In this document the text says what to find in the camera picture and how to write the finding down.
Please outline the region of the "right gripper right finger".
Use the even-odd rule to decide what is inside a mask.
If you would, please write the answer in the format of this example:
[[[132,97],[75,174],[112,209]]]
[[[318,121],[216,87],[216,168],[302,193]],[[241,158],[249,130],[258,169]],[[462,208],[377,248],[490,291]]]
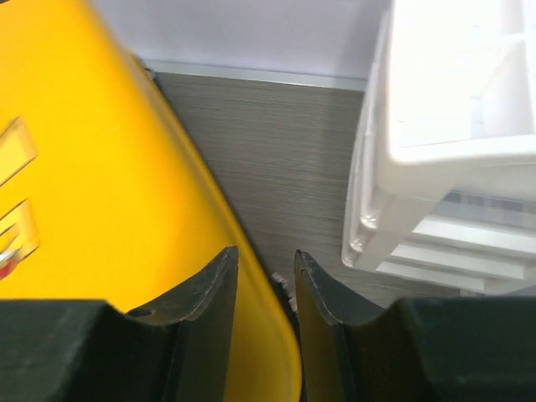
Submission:
[[[294,260],[310,401],[532,401],[535,300],[401,298],[382,308]]]

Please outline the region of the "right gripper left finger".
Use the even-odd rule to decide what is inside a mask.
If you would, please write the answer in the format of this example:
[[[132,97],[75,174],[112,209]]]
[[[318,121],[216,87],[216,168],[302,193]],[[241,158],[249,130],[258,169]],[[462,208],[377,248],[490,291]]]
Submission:
[[[152,301],[117,311],[97,300],[1,304],[4,401],[221,401],[238,250]]]

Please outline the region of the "yellow Pikachu hard suitcase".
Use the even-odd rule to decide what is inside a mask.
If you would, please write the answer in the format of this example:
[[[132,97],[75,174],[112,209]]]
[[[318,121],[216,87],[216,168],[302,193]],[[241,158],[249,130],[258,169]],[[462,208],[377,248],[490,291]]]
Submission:
[[[286,292],[196,145],[85,1],[1,4],[1,304],[128,313],[238,250],[221,401],[299,401]]]

